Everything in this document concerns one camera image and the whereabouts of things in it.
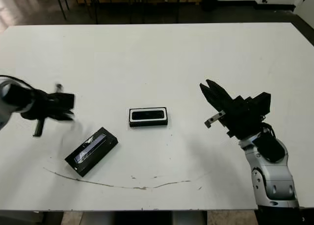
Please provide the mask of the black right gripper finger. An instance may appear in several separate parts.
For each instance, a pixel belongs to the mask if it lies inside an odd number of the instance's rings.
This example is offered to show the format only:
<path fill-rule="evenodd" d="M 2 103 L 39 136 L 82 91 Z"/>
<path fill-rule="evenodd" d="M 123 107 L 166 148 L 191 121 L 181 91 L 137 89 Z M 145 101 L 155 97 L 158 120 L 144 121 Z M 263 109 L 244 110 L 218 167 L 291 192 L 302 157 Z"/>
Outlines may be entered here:
<path fill-rule="evenodd" d="M 208 83 L 204 85 L 200 83 L 200 89 L 205 99 L 217 110 L 224 110 L 225 90 L 217 83 Z"/>
<path fill-rule="evenodd" d="M 223 110 L 226 104 L 232 102 L 233 99 L 223 87 L 209 79 L 206 82 L 208 90 L 205 98 L 216 110 Z"/>

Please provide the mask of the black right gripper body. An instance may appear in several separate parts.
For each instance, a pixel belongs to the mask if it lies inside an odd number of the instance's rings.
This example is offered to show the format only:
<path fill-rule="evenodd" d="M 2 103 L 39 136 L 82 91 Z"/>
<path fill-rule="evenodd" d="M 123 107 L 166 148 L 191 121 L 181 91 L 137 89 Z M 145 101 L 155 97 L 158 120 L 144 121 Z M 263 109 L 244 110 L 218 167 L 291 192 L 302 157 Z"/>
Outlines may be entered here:
<path fill-rule="evenodd" d="M 219 121 L 228 128 L 227 135 L 242 140 L 261 131 L 264 119 L 264 95 L 244 99 L 238 96 L 231 103 L 226 104 L 224 110 L 205 121 L 205 125 L 211 125 Z"/>

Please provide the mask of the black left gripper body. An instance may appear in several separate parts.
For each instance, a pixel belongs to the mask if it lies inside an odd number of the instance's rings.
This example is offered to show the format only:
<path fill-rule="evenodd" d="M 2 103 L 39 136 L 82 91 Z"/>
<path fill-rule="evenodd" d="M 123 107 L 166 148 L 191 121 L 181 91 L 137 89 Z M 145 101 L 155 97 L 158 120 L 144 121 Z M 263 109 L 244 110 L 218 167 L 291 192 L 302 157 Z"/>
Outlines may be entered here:
<path fill-rule="evenodd" d="M 30 109 L 21 113 L 21 117 L 27 120 L 36 120 L 36 127 L 33 133 L 34 137 L 40 137 L 43 133 L 45 120 L 48 115 L 52 115 L 53 111 L 62 108 L 63 96 L 62 84 L 55 85 L 55 92 L 46 93 L 42 90 L 35 90 L 35 100 Z"/>

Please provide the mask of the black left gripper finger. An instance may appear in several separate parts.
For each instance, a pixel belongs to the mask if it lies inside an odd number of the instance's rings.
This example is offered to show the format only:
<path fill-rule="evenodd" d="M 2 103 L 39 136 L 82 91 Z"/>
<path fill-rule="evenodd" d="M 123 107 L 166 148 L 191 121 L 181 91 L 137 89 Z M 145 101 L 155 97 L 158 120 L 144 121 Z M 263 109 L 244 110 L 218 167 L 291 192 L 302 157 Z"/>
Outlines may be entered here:
<path fill-rule="evenodd" d="M 55 116 L 71 116 L 74 115 L 74 113 L 71 110 L 68 109 L 56 109 L 53 111 L 52 115 Z"/>
<path fill-rule="evenodd" d="M 61 114 L 61 115 L 48 115 L 47 118 L 54 119 L 56 121 L 73 121 L 73 116 L 69 114 Z"/>

